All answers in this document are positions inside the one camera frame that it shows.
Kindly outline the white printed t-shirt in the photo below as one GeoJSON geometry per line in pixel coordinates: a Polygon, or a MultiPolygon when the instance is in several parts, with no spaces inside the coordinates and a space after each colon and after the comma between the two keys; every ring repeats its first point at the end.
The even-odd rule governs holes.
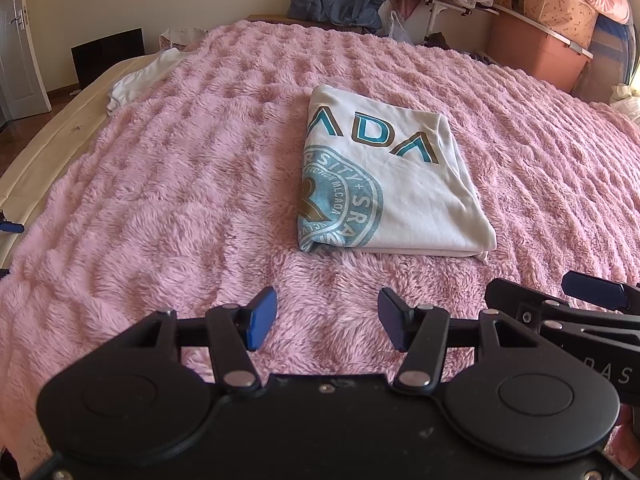
{"type": "Polygon", "coordinates": [[[303,150],[298,247],[484,259],[497,235],[446,116],[320,84],[303,150]]]}

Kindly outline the white plastic shopping bag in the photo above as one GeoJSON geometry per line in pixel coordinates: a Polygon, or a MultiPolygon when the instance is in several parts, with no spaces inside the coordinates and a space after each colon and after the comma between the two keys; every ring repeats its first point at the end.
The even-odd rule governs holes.
{"type": "Polygon", "coordinates": [[[382,26],[376,33],[379,37],[387,37],[405,44],[413,44],[408,30],[405,29],[404,22],[395,10],[393,3],[386,0],[378,9],[382,26]]]}

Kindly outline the blue striped storage bag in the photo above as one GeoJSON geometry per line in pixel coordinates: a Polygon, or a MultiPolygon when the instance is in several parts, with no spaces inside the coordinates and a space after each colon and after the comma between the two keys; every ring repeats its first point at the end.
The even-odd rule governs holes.
{"type": "Polygon", "coordinates": [[[639,62],[639,35],[634,21],[626,25],[600,14],[588,48],[586,64],[572,90],[585,102],[605,102],[619,84],[630,85],[639,62]]]}

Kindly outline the pink fluffy blanket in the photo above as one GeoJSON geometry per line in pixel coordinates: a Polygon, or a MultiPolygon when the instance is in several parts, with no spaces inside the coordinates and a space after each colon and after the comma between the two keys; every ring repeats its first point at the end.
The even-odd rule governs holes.
{"type": "Polygon", "coordinates": [[[453,50],[222,26],[96,135],[15,248],[1,282],[1,444],[24,474],[40,465],[40,389],[157,309],[197,318],[272,286],[262,374],[390,373],[382,287],[470,318],[493,278],[556,295],[569,270],[638,280],[639,130],[626,117],[453,50]],[[299,250],[318,84],[448,118],[497,233],[486,261],[299,250]]]}

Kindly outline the pile of light clothes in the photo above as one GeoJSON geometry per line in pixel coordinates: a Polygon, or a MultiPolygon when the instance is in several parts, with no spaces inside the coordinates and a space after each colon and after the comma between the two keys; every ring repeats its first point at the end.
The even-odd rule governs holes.
{"type": "Polygon", "coordinates": [[[638,90],[626,86],[626,84],[614,86],[610,97],[610,107],[627,117],[637,126],[640,125],[640,96],[638,90]]]}

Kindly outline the white cloth on bed edge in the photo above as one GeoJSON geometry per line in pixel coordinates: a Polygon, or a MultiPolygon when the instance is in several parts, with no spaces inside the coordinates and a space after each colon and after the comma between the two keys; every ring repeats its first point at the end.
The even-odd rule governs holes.
{"type": "Polygon", "coordinates": [[[191,52],[171,48],[160,52],[160,55],[145,68],[120,78],[108,92],[106,114],[110,117],[115,115],[122,107],[142,96],[157,81],[165,79],[190,55],[191,52]]]}

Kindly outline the white room door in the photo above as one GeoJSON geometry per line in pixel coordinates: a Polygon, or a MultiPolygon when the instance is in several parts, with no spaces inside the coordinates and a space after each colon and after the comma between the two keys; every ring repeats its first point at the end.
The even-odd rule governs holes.
{"type": "Polygon", "coordinates": [[[26,0],[1,0],[1,93],[10,119],[49,113],[26,0]]]}

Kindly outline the salmon pink storage box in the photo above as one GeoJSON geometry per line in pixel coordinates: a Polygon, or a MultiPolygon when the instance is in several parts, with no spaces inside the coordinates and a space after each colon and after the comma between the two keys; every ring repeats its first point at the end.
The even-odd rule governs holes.
{"type": "Polygon", "coordinates": [[[501,66],[522,70],[570,93],[592,54],[547,27],[513,13],[492,19],[486,54],[501,66]]]}

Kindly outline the peach patterned storage bag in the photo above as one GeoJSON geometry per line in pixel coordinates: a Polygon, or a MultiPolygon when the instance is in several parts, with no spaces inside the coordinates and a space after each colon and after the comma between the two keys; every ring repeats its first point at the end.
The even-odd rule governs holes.
{"type": "Polygon", "coordinates": [[[585,0],[499,0],[499,4],[583,48],[590,46],[599,15],[585,0]]]}

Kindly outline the black wall television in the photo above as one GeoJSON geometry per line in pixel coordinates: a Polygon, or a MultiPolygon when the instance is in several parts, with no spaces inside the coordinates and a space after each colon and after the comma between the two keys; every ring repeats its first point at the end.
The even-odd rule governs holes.
{"type": "Polygon", "coordinates": [[[70,49],[81,89],[120,61],[145,55],[143,30],[135,28],[80,44],[70,49]]]}

